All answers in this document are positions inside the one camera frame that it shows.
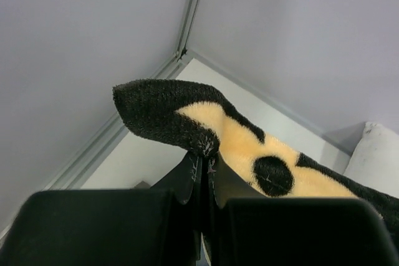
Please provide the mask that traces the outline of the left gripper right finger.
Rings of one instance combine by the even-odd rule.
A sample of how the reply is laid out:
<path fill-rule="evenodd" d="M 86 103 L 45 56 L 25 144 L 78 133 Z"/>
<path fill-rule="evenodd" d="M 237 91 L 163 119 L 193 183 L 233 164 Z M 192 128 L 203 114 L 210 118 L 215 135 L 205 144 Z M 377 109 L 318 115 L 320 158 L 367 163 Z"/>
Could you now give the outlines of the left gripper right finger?
<path fill-rule="evenodd" d="M 397 265 L 398 247 L 360 199 L 267 198 L 222 159 L 207 162 L 211 265 Z"/>

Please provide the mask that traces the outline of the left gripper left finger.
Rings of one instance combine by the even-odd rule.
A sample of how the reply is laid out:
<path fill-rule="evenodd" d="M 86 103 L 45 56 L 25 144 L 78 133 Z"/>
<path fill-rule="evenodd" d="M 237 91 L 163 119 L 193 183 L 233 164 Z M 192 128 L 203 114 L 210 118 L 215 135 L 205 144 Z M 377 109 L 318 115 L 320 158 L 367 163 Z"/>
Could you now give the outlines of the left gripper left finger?
<path fill-rule="evenodd" d="M 21 206 L 2 265 L 194 265 L 203 161 L 191 153 L 150 188 L 52 190 Z"/>

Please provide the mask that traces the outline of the black floral pillowcase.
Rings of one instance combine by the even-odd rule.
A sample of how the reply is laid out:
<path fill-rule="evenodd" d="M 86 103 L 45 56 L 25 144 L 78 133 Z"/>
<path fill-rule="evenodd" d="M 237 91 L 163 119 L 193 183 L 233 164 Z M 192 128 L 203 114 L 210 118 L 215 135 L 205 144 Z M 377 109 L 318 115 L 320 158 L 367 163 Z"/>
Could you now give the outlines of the black floral pillowcase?
<path fill-rule="evenodd" d="M 134 135 L 204 158 L 219 154 L 266 197 L 348 197 L 367 201 L 398 237 L 398 199 L 355 182 L 256 126 L 214 86 L 177 79 L 138 79 L 112 97 Z"/>

